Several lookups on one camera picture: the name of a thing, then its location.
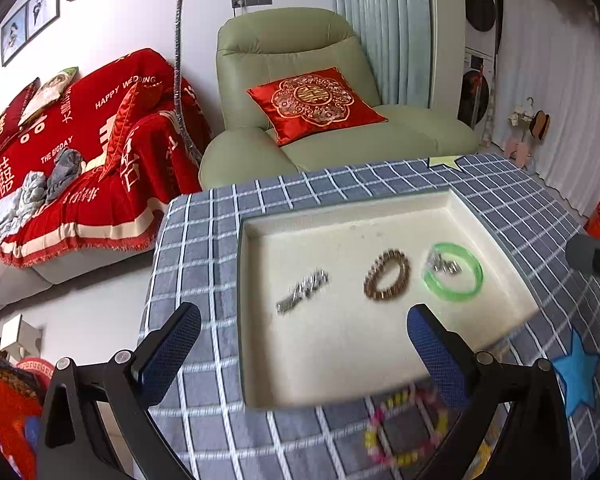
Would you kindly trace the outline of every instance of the table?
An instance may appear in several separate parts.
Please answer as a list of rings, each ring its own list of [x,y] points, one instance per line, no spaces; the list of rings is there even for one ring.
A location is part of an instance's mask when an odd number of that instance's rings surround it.
[[[255,180],[170,203],[158,232],[140,339],[182,301],[199,306],[203,329],[163,402],[150,409],[174,452],[199,480],[412,478],[422,464],[374,465],[363,431],[387,395],[300,410],[246,410],[238,382],[236,251],[240,218],[290,208],[453,187],[510,251],[542,305],[503,343],[505,362],[531,364],[571,350],[571,329],[588,352],[600,352],[600,280],[567,268],[564,247],[582,228],[552,196],[496,155],[458,158],[461,171],[428,160],[382,162]],[[600,460],[600,364],[596,409],[568,420],[573,478]],[[385,447],[412,449],[436,421],[417,404],[384,425]]]

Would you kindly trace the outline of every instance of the washing machine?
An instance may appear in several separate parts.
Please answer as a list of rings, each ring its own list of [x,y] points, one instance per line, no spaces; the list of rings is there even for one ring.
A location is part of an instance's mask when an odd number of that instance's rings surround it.
[[[493,60],[496,51],[495,0],[464,0],[464,3],[466,11],[464,46]]]
[[[471,127],[476,111],[474,130],[480,138],[486,123],[489,96],[493,85],[493,60],[483,56],[480,52],[466,48],[464,50],[464,73],[462,75],[462,89],[460,91],[460,106],[458,119]]]

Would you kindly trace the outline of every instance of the tray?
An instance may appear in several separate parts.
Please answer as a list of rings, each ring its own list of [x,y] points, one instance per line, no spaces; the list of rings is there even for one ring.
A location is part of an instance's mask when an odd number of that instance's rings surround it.
[[[460,244],[480,260],[484,285],[471,300],[439,300],[424,285],[422,267],[437,242]],[[365,276],[389,248],[408,257],[410,283],[398,298],[371,301]],[[330,282],[279,316],[276,302],[316,268]],[[405,327],[414,304],[427,304],[474,351],[538,310],[526,278],[451,189],[243,219],[237,289],[241,386],[252,408],[336,402],[426,377]]]

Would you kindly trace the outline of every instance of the green bangle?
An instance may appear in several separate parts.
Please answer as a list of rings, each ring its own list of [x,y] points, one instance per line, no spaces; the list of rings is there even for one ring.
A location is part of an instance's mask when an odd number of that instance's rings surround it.
[[[466,301],[474,297],[480,289],[482,288],[482,282],[484,281],[484,273],[482,272],[482,266],[478,259],[473,256],[467,249],[461,247],[456,244],[451,244],[448,242],[442,242],[440,244],[435,244],[431,251],[437,251],[441,254],[450,254],[451,256],[456,256],[458,258],[462,258],[469,264],[469,268],[472,270],[475,276],[475,287],[474,290],[470,290],[469,292],[456,292],[454,290],[449,290],[446,288],[439,279],[437,279],[436,275],[429,268],[425,268],[422,273],[422,277],[424,279],[425,284],[429,288],[431,292],[433,292],[437,297],[442,300],[448,301]]]

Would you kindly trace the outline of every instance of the brown beaded bracelet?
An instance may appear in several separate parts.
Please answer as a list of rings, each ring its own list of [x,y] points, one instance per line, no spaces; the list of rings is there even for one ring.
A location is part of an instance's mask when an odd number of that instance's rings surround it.
[[[400,274],[398,275],[398,279],[389,288],[378,290],[376,288],[378,279],[384,273],[386,265],[391,261],[395,261],[400,265]],[[371,267],[371,270],[366,276],[365,296],[370,300],[375,301],[390,300],[392,297],[404,291],[404,289],[407,287],[407,284],[409,283],[409,273],[409,262],[403,252],[395,249],[389,249],[388,251],[385,251],[378,256],[374,266]]]

